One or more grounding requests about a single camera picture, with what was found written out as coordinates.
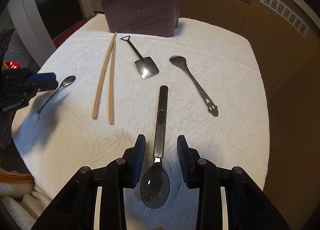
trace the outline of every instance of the metal spoon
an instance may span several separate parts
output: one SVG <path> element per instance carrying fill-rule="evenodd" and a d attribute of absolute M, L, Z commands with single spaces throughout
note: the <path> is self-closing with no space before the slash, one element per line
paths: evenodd
<path fill-rule="evenodd" d="M 153 149 L 154 161 L 152 167 L 144 174 L 140 186 L 142 201 L 150 208 L 161 207 L 167 200 L 170 191 L 168 175 L 162 168 L 167 101 L 168 87 L 161 86 Z"/>
<path fill-rule="evenodd" d="M 207 106 L 208 112 L 213 116 L 218 116 L 218 107 L 212 102 L 210 97 L 207 95 L 207 93 L 203 90 L 203 88 L 199 85 L 198 81 L 193 77 L 193 75 L 189 71 L 187 66 L 187 60 L 184 57 L 178 55 L 171 56 L 169 60 L 173 65 L 181 68 L 191 78 L 193 84 L 195 84 L 200 96 L 202 97 L 205 105 Z"/>
<path fill-rule="evenodd" d="M 38 121 L 39 118 L 40 118 L 40 113 L 41 111 L 43 110 L 43 108 L 46 106 L 46 104 L 49 102 L 49 100 L 56 94 L 56 92 L 62 88 L 62 87 L 65 87 L 65 86 L 68 86 L 70 85 L 72 82 L 74 82 L 76 80 L 76 76 L 69 76 L 69 77 L 66 77 L 60 84 L 60 86 L 57 88 L 57 90 L 49 97 L 49 99 L 44 103 L 44 105 L 39 109 L 39 111 L 35 114 L 33 114 L 32 116 L 32 119 L 34 121 Z"/>

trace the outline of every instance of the chopsticks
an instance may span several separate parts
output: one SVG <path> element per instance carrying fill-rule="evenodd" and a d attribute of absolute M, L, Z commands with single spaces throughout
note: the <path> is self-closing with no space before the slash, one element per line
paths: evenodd
<path fill-rule="evenodd" d="M 100 79 L 99 79 L 99 83 L 97 86 L 97 93 L 96 93 L 96 99 L 94 101 L 94 106 L 93 106 L 93 114 L 92 114 L 92 119 L 97 120 L 98 119 L 98 113 L 99 113 L 99 106 L 100 106 L 100 99 L 101 99 L 101 94 L 102 94 L 102 86 L 103 86 L 103 82 L 104 82 L 104 78 L 106 76 L 106 71 L 107 71 L 107 66 L 108 66 L 108 62 L 110 59 L 110 55 L 111 55 L 111 51 L 113 50 L 114 44 L 115 44 L 115 39 L 117 36 L 117 32 L 115 32 L 115 34 L 113 35 L 104 63 L 103 63 L 103 67 L 102 67 L 102 71 L 101 71 L 101 75 L 100 75 Z"/>
<path fill-rule="evenodd" d="M 113 43 L 112 57 L 111 57 L 111 67 L 110 67 L 109 124 L 114 124 L 115 123 L 114 95 L 113 95 L 113 85 L 114 85 L 114 76 L 115 76 L 115 60 L 116 60 L 116 41 Z"/>

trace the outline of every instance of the utensil holder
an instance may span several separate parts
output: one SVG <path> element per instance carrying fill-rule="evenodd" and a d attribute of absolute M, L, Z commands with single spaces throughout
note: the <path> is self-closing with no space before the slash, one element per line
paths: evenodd
<path fill-rule="evenodd" d="M 180 0 L 101 0 L 111 33 L 172 37 Z"/>

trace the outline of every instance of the air vent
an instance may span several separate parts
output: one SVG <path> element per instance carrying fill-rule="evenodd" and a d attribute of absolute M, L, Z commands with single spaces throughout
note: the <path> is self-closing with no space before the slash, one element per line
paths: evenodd
<path fill-rule="evenodd" d="M 302 19 L 294 13 L 289 7 L 279 0 L 260 0 L 260 3 L 269 7 L 282 18 L 287 20 L 303 37 L 306 37 L 309 27 L 302 21 Z"/>

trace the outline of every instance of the white tablecloth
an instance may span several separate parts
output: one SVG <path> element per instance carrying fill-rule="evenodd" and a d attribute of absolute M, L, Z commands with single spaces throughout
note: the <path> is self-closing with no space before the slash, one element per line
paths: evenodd
<path fill-rule="evenodd" d="M 171 38 L 131 35 L 143 56 L 151 56 L 160 73 L 143 80 L 127 42 L 117 36 L 115 66 L 115 124 L 108 123 L 107 75 L 98 120 L 93 103 L 112 34 L 98 15 L 68 38 L 40 72 L 54 72 L 61 82 L 75 75 L 44 108 L 39 121 L 31 113 L 52 92 L 39 93 L 17 112 L 13 139 L 36 183 L 51 197 L 84 165 L 106 166 L 132 147 L 138 134 L 147 139 L 144 172 L 152 164 L 159 88 L 169 87 L 163 167 L 170 194 L 159 209 L 149 209 L 140 197 L 140 183 L 124 191 L 128 230 L 195 229 L 198 190 L 183 182 L 176 140 L 184 134 L 189 147 L 217 166 L 241 166 L 263 188 L 269 158 L 269 122 L 265 91 L 249 42 L 242 36 L 207 23 L 179 19 Z M 169 62 L 181 55 L 203 89 L 218 106 L 219 116 L 207 112 L 192 81 Z M 223 204 L 224 229 L 227 229 Z"/>

